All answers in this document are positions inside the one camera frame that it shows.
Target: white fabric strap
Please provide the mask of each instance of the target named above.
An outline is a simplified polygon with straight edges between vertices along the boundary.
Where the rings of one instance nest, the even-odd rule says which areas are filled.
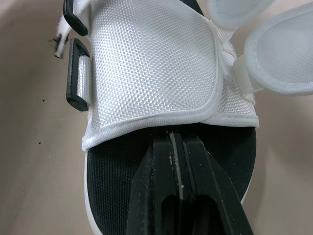
[[[221,27],[236,29],[264,11],[274,0],[208,0],[212,19]]]
[[[84,24],[84,26],[88,29],[90,29],[89,26],[89,5],[91,0],[73,0],[73,13],[75,16],[77,16],[80,21]],[[55,49],[54,55],[58,58],[62,58],[64,53],[65,44],[68,41],[67,37],[68,34],[71,31],[71,27],[66,22],[64,16],[62,15],[59,19],[59,24],[57,28],[56,38],[57,38],[57,46]]]
[[[89,107],[92,105],[91,60],[86,55],[79,57],[77,95],[86,101]]]
[[[257,83],[278,94],[313,94],[312,42],[313,2],[273,17],[248,37],[244,60],[235,66],[238,81],[251,77],[251,91]],[[248,92],[247,83],[241,87]]]
[[[236,58],[234,30],[179,0],[92,0],[92,61],[81,56],[78,68],[83,150],[153,126],[258,127],[254,92],[313,94],[312,12],[311,3],[264,23]]]

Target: black footbed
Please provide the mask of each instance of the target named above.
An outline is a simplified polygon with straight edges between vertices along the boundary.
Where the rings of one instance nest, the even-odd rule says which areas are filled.
[[[146,128],[104,142],[88,151],[87,190],[93,218],[102,234],[126,233],[131,181],[153,135],[177,131],[197,135],[229,175],[241,200],[255,162],[254,127],[205,124]]]

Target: black plastic buckle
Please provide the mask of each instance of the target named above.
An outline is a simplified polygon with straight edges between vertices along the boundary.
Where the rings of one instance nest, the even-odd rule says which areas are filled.
[[[83,112],[88,111],[88,104],[77,95],[78,65],[81,55],[90,57],[88,50],[81,41],[77,38],[71,39],[67,74],[67,101],[72,107]]]
[[[88,34],[88,30],[80,19],[74,15],[73,5],[74,0],[64,0],[63,16],[72,29],[74,29],[79,35],[86,36]]]

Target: velcro strap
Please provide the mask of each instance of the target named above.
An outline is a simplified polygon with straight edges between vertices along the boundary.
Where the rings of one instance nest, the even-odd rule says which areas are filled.
[[[264,11],[274,0],[208,0],[212,19],[225,28],[240,27]]]
[[[243,97],[262,89],[313,94],[313,2],[264,22],[247,39],[232,68]]]

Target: white woven strap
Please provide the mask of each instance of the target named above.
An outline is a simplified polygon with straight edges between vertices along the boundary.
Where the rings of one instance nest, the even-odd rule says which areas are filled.
[[[85,55],[79,57],[77,95],[92,106],[91,60]]]

